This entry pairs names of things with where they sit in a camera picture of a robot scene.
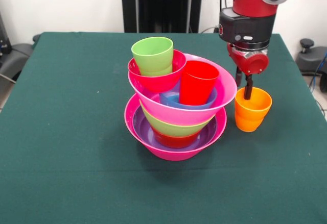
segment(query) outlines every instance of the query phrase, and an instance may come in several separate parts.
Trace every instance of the magenta bowl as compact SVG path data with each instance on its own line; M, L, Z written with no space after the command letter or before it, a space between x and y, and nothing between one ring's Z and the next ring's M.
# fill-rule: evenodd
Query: magenta bowl
M154 93L162 93L172 89L177 84L185 65L185 55L175 49L172 73L154 77L142 76L134 58L128 62L128 70L132 79L139 82L146 89Z
M215 135L205 145L198 147L198 148L194 148L192 150L185 150L185 151L183 151L182 148L180 148L178 151L163 150L160 148L153 147L150 144L147 144L146 142L144 142L141 138L139 138L137 136L137 134L134 130L134 127L133 127L133 118L134 118L134 114L137 111L137 109L139 108L139 106L140 106L140 104L139 104L138 95L134 94L131 97L131 99L128 101L126 108L125 108L124 117L125 117L125 123L126 123L127 129L140 143L142 143L155 156L165 159L165 160L170 160L170 161L180 161L180 160L189 159L189 158L195 156L196 154L198 154L199 152L201 152L202 150L204 150L205 148L207 148L208 146L212 145L222 135L222 133L225 130L226 123L227 123L226 111L224 108L222 108L216 113L216 116L214 118L217 122L217 129L216 129Z
M160 97L158 93L151 92L149 89L147 89L138 79L132 75L130 71L128 72L128 80L137 93L139 99L141 99L144 107L154 117L174 125L192 126L207 121L221 108L230 103L236 95L237 86L233 76L218 64L202 57L197 57L190 54L184 55L186 60L198 60L206 62L218 69L219 76L215 83L217 98L212 104L211 108L190 110L166 106L160 103Z

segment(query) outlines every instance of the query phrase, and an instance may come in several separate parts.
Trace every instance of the blue cup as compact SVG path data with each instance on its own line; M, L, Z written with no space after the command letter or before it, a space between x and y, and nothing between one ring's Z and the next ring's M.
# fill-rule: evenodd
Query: blue cup
M181 109L189 109L189 110L200 110L200 109L207 109L210 108L211 105L217 98L217 91L213 88L206 104L198 105L198 106L191 106L179 103L179 85L180 82L175 85L173 89L167 91L165 93L161 93L160 96L160 103L169 107L173 108L181 108Z

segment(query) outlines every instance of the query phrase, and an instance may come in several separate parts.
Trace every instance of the blue cable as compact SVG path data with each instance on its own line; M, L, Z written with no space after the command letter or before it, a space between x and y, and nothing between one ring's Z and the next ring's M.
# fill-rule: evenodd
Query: blue cable
M316 72L313 75L313 89L311 90L311 93L315 90L315 86L316 86L316 74L318 73L318 71L321 69L321 67L324 65L325 61L327 59L327 53L325 54L325 57L323 58L323 60L321 61L321 63L319 64Z

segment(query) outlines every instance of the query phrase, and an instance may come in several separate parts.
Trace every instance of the red robot arm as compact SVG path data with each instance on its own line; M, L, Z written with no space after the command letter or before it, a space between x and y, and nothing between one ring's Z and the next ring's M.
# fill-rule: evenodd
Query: red robot arm
M233 7L220 12L219 35L225 40L229 55L237 65L236 82L246 74L244 96L250 99L252 74L265 70L267 48L279 4L286 0L233 0Z

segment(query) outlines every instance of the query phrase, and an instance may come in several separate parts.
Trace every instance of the green tablecloth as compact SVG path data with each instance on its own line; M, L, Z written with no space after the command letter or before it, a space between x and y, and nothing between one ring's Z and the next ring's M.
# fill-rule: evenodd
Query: green tablecloth
M327 124L281 37L254 85L273 106L254 133L233 103L211 147L181 162L128 132L130 48L149 34L45 33L0 114L0 223L326 223ZM233 75L214 34L165 34Z

